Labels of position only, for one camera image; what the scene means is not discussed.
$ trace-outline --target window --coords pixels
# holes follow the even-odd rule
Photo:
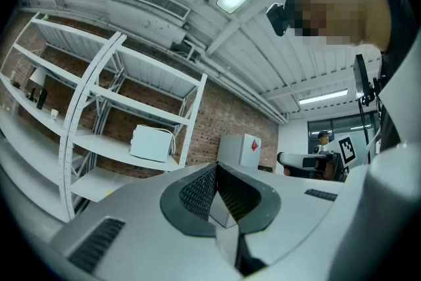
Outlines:
[[[368,139],[372,139],[380,127],[377,111],[364,114],[365,125],[368,130]],[[358,147],[365,146],[365,135],[360,115],[330,118],[328,120],[317,120],[308,123],[309,128],[309,153],[313,153],[314,147],[319,144],[317,135],[323,130],[331,131],[329,141],[343,134],[353,133],[358,142]]]

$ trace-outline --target white metal shelf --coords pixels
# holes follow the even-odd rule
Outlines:
[[[51,120],[51,111],[47,108],[38,109],[36,106],[37,104],[35,102],[30,101],[26,98],[25,93],[16,88],[13,87],[10,83],[10,80],[4,76],[3,74],[0,74],[0,79],[2,83],[5,85],[7,91],[13,96],[13,98],[26,110],[28,111],[34,118],[38,120],[38,122],[42,123],[44,126],[46,126],[48,129],[53,131],[55,134],[61,136],[62,130],[63,130],[63,123],[64,118],[62,116],[57,116],[56,120]]]
[[[146,105],[142,102],[114,93],[113,91],[97,86],[96,84],[90,85],[89,90],[92,94],[100,95],[111,101],[113,107],[124,111],[132,111],[135,115],[142,115],[149,120],[154,120],[155,122],[161,122],[171,126],[175,126],[177,124],[189,125],[191,123],[188,118],[151,107],[150,105]]]
[[[133,49],[116,46],[127,78],[177,99],[184,99],[200,81]]]
[[[48,46],[90,63],[108,39],[81,31],[77,28],[56,24],[46,20],[31,20],[41,31]],[[115,72],[110,60],[106,69]]]
[[[67,70],[61,69],[55,64],[49,63],[48,61],[42,59],[41,57],[38,57],[37,55],[33,54],[32,52],[18,45],[17,43],[13,44],[13,48],[25,55],[32,62],[32,64],[34,64],[37,67],[43,67],[46,71],[49,72],[50,75],[52,75],[52,77],[57,77],[60,81],[64,82],[70,87],[76,87],[81,81],[80,77],[68,72]]]
[[[18,115],[4,109],[0,109],[0,129],[23,159],[48,180],[59,184],[59,144],[45,137]],[[75,167],[82,160],[82,156],[73,154]]]
[[[59,187],[35,171],[5,139],[0,140],[0,164],[20,191],[36,205],[59,220],[68,221]]]
[[[83,198],[98,202],[108,194],[137,179],[95,167],[75,181],[70,186],[70,190]]]
[[[163,171],[174,171],[181,167],[170,155],[164,163],[132,156],[129,143],[104,135],[75,135],[71,136],[71,140],[88,151],[126,164]]]

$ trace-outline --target white ceiling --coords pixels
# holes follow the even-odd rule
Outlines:
[[[31,1],[34,8],[82,13],[103,22],[109,20],[109,0]],[[236,94],[278,122],[282,118],[280,113],[289,118],[320,118],[356,111],[352,72],[356,54],[363,54],[373,76],[377,73],[380,52],[371,46],[340,47],[328,53],[303,45],[292,30],[282,38],[276,36],[265,12],[273,2],[284,0],[248,0],[231,15],[216,5],[217,0],[210,0],[208,5],[196,5],[192,0],[176,1],[191,8],[186,20],[188,33],[205,45],[207,58],[225,70],[220,75],[224,79],[213,76],[214,80],[222,85],[228,80],[240,80],[242,94],[240,91]],[[345,97],[298,104],[304,97],[345,88],[349,90]]]

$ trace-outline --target small object on shelf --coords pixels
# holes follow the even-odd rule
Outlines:
[[[16,71],[15,70],[12,70],[12,74],[11,74],[11,78],[10,78],[11,83],[13,83],[13,80],[14,80],[14,77],[15,76],[16,76]]]
[[[28,94],[26,97],[28,98],[28,100],[30,100],[30,101],[32,101],[32,102],[34,102],[35,101],[35,99],[34,99],[34,93],[35,93],[35,87],[33,87],[32,88],[32,90],[31,90],[31,94]]]
[[[31,77],[29,79],[31,81],[35,82],[36,84],[40,85],[41,87],[43,87],[46,75],[47,75],[47,71],[42,67],[38,67],[38,68],[35,69],[35,72],[31,75]],[[35,92],[35,87],[32,88],[31,96],[29,96],[29,98],[28,98],[30,101],[34,101],[34,92]]]
[[[41,93],[39,94],[38,97],[38,102],[37,102],[37,108],[38,109],[42,109],[42,106],[44,105],[45,99],[47,98],[47,90],[42,89]]]
[[[130,141],[130,154],[151,161],[165,162],[173,137],[168,130],[138,125]]]
[[[56,118],[57,118],[57,115],[59,114],[59,111],[58,110],[55,110],[55,109],[51,109],[51,116],[50,116],[50,119],[51,120],[55,120]]]

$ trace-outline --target shelf rack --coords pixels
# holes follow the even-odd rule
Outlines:
[[[37,19],[38,16],[39,13],[29,21],[18,35],[9,49],[1,69],[3,69],[7,59],[10,57],[11,51],[17,50],[34,67],[43,67],[50,77],[73,88],[73,105],[70,102],[66,116],[59,115],[55,120],[52,120],[50,119],[51,111],[47,107],[37,109],[36,103],[28,100],[25,93],[21,89],[14,87],[10,79],[0,72],[0,82],[14,101],[14,106],[12,109],[9,108],[9,111],[0,109],[0,129],[6,136],[6,139],[1,140],[0,144],[0,163],[11,180],[36,205],[59,220],[68,222],[71,219],[69,209],[72,209],[74,212],[84,196],[77,193],[66,193],[66,190],[70,191],[71,185],[78,181],[77,169],[83,164],[84,158],[77,154],[72,154],[69,162],[71,184],[66,186],[64,182],[64,151],[68,137],[68,127],[74,110],[72,108],[76,106],[74,102],[75,100],[77,102],[79,94],[89,78],[89,74],[86,72],[82,78],[73,75],[33,54],[21,46],[19,41],[31,25],[36,25],[45,38],[47,45],[60,49],[73,57],[76,56],[74,52],[81,53],[80,59],[90,62],[90,66],[92,63],[95,63],[91,66],[92,71],[96,67],[98,60],[120,36],[120,33],[116,33],[111,39],[104,39],[65,25],[39,20]],[[18,105],[38,122],[58,135],[60,144],[51,141],[20,118],[16,113]],[[91,133],[91,130],[77,125],[76,134],[86,135]],[[96,172],[101,171],[104,170],[100,168],[96,170]],[[112,172],[111,176],[107,176],[110,181],[119,181],[120,179],[123,182],[124,179],[121,179],[121,177],[123,176],[112,174]]]
[[[15,184],[21,190],[26,189],[26,184],[34,179],[30,177],[37,176],[34,181],[36,187],[29,189],[27,196],[47,212],[67,222],[83,209],[80,205],[86,200],[98,202],[124,184],[137,180],[96,167],[98,155],[165,172],[184,167],[207,75],[202,75],[198,81],[147,55],[124,47],[122,44],[127,37],[120,32],[105,39],[62,24],[40,20],[39,15],[37,13],[19,34],[6,59],[13,49],[18,50],[34,67],[43,67],[52,78],[73,88],[74,94],[66,115],[51,120],[49,109],[37,109],[34,102],[27,100],[24,93],[12,86],[10,80],[0,73],[1,83],[13,97],[15,105],[21,105],[36,120],[60,136],[60,144],[47,139],[17,116],[15,107],[12,111],[0,112],[0,129],[6,135],[5,140],[0,140],[0,154],[12,153],[2,156],[0,163]],[[75,76],[19,45],[19,39],[29,25],[39,28],[47,46],[88,62],[84,75],[81,78]],[[98,83],[99,74],[104,69],[114,73],[108,89],[100,87]],[[181,101],[179,114],[118,94],[125,79]],[[195,99],[185,113],[187,99],[194,93]],[[88,130],[80,126],[79,121],[83,109],[93,102],[97,105],[97,118],[93,130]],[[179,162],[171,155],[165,163],[131,156],[130,144],[104,136],[103,128],[111,107],[167,125],[174,129],[175,136],[186,126]],[[75,154],[74,144],[88,150],[88,155],[82,158]],[[45,195],[40,192],[44,185],[48,186]]]

